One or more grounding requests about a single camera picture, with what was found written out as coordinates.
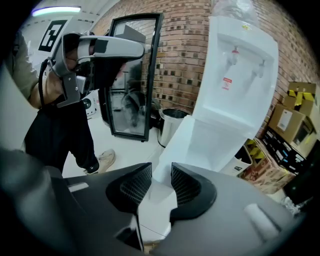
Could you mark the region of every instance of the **black pants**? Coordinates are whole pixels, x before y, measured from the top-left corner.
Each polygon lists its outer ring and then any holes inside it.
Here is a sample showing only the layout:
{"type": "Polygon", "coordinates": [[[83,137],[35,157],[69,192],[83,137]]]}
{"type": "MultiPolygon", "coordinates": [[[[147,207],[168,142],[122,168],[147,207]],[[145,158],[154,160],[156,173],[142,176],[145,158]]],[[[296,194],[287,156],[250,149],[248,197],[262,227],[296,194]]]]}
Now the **black pants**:
{"type": "Polygon", "coordinates": [[[82,101],[62,108],[40,109],[25,137],[26,153],[61,172],[69,151],[79,167],[90,173],[99,168],[82,101]]]}

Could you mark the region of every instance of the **white sneaker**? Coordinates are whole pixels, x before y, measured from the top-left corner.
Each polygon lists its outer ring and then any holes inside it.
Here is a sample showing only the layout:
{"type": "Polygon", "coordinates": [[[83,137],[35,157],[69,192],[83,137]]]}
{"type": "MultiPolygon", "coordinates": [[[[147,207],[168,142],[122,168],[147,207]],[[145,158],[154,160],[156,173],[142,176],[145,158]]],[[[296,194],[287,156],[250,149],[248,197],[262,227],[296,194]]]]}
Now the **white sneaker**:
{"type": "Polygon", "coordinates": [[[85,172],[88,175],[91,174],[101,174],[105,173],[107,169],[113,165],[113,163],[116,160],[116,153],[113,149],[109,149],[104,151],[99,157],[97,157],[97,160],[99,162],[99,168],[93,173],[88,173],[87,171],[85,172]]]}

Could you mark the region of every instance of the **black box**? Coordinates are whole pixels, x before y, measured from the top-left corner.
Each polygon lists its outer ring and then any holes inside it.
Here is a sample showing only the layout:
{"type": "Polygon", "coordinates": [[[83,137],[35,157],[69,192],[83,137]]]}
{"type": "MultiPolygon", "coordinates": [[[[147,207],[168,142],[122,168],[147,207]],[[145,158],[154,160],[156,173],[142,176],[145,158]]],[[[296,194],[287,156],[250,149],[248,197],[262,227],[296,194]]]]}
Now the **black box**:
{"type": "Polygon", "coordinates": [[[304,165],[307,165],[306,159],[270,127],[262,141],[278,165],[296,175],[303,172],[304,165]]]}

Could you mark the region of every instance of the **ceiling light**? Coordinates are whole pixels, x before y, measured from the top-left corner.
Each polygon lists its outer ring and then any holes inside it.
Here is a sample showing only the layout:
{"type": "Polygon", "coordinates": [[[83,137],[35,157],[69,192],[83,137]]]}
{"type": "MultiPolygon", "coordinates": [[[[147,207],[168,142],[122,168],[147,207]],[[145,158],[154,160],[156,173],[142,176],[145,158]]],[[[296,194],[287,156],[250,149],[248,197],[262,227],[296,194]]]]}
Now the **ceiling light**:
{"type": "Polygon", "coordinates": [[[80,10],[81,10],[80,7],[71,7],[71,6],[46,7],[46,8],[34,10],[32,12],[32,16],[36,17],[44,14],[62,13],[62,12],[78,13],[80,12],[80,10]]]}

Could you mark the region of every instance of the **person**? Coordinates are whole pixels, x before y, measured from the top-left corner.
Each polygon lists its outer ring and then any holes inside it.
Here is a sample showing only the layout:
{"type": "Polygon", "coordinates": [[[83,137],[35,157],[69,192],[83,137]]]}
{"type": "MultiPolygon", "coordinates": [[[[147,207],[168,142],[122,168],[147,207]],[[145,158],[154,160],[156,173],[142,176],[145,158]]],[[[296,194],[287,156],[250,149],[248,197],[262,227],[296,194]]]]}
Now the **person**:
{"type": "MultiPolygon", "coordinates": [[[[66,54],[66,64],[70,70],[75,68],[76,60],[77,49],[66,54]]],[[[86,174],[107,171],[115,162],[114,150],[109,149],[99,157],[95,156],[94,142],[82,101],[62,108],[56,107],[65,98],[62,81],[53,71],[42,81],[45,106],[41,106],[39,78],[29,61],[28,47],[20,31],[16,34],[12,52],[5,63],[21,93],[34,108],[39,109],[24,140],[26,153],[61,172],[69,152],[86,174]]]]}

